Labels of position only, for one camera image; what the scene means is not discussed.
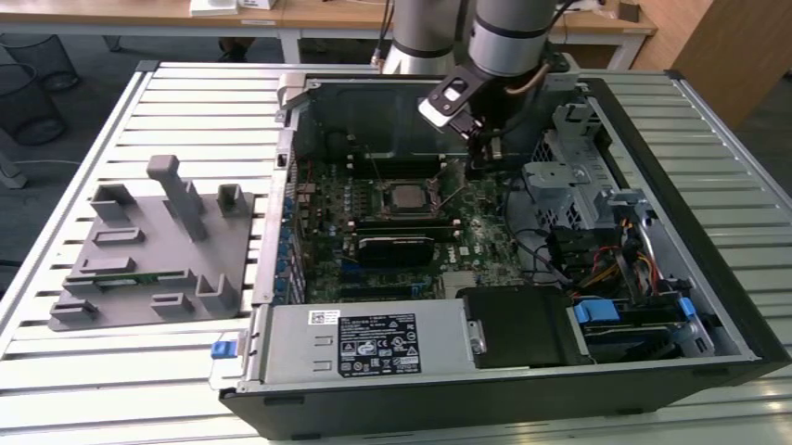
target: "sticker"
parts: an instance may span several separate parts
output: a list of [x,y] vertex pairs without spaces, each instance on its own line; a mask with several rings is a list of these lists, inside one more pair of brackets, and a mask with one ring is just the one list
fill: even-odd
[[275,26],[274,20],[243,20],[243,25]]
[[337,316],[335,322],[339,338],[338,374],[343,378],[421,373],[414,313]]
[[309,311],[309,324],[338,324],[341,311]]

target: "floor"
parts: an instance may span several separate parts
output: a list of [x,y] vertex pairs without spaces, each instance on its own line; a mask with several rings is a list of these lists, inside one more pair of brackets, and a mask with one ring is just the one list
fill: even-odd
[[[80,161],[91,148],[112,106],[142,59],[214,61],[219,57],[214,38],[124,37],[124,50],[111,53],[98,36],[63,36],[63,44],[81,76],[81,84],[53,96],[68,122],[68,133],[36,147],[17,146],[0,133],[0,147],[15,160]],[[333,41],[331,51],[317,44],[303,47],[309,63],[367,63],[371,42]],[[282,62],[279,43],[259,39],[248,55],[251,62]],[[0,52],[0,63],[9,63]],[[781,81],[737,132],[787,192],[792,193],[792,82]],[[75,173],[64,163],[24,164],[28,186],[8,191],[0,187],[0,261],[21,261]],[[0,296],[16,270],[0,266]]]

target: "trash can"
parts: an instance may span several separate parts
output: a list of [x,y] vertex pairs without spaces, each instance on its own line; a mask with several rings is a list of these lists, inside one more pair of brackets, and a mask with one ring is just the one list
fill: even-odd
[[0,128],[23,146],[49,142],[65,131],[59,109],[36,81],[29,65],[0,65]]
[[56,35],[0,34],[0,46],[16,62],[36,69],[47,91],[65,90],[79,82],[72,60]]

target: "warning label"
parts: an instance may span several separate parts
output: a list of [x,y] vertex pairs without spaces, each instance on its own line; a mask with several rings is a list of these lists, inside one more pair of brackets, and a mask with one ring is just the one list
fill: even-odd
[[338,374],[342,377],[419,372],[414,313],[338,319]]

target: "blue tab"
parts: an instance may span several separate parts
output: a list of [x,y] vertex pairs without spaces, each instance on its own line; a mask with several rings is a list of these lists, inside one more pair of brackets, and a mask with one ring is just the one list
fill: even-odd
[[211,358],[215,360],[236,358],[236,340],[215,341],[211,345]]
[[585,299],[574,307],[574,316],[580,324],[621,320],[616,305],[609,299]]
[[589,313],[585,311],[581,304],[574,307],[574,318],[578,319],[580,324],[589,323],[590,321]]
[[696,306],[688,297],[680,298],[680,307],[682,308],[684,316],[691,318],[696,316]]

